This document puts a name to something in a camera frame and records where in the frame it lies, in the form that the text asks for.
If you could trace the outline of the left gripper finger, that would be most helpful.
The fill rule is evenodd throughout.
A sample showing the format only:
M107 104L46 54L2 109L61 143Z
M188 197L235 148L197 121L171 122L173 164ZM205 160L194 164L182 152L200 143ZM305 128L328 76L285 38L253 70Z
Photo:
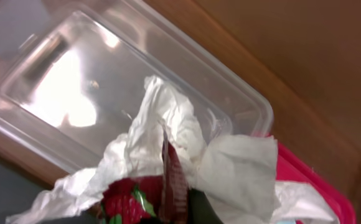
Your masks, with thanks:
M223 224L203 192L190 189L188 203L188 224Z

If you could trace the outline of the red snack wrapper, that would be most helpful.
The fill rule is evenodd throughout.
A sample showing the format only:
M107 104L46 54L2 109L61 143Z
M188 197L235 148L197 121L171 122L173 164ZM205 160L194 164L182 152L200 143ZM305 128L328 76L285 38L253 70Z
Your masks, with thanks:
M100 223L187 223L189 186L174 146L163 132L163 174L130 177L109 185Z

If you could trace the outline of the white napkin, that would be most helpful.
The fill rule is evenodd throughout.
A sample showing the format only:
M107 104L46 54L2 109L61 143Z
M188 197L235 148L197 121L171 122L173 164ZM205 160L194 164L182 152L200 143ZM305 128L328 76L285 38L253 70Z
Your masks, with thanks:
M110 184L127 177L158 176L167 189L203 192L224 223L338 223L311 185L276 180L273 137L223 135L206 143L190 100L156 76L129 131L107 145L99 165L77 171L42 191L31 208L7 223L75 217L103 199Z

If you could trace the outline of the red serving tray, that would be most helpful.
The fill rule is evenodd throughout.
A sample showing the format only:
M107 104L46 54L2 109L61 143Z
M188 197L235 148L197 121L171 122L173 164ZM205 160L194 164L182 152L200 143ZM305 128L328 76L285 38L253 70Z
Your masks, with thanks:
M356 223L350 202L273 137L249 138L255 223Z

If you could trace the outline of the clear plastic bin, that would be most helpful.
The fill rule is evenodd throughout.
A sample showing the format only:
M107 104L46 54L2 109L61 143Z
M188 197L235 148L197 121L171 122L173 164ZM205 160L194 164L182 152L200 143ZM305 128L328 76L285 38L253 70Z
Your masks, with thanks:
M66 172L95 166L152 75L188 97L206 142L271 129L261 94L144 2L115 1L66 5L0 64L0 134Z

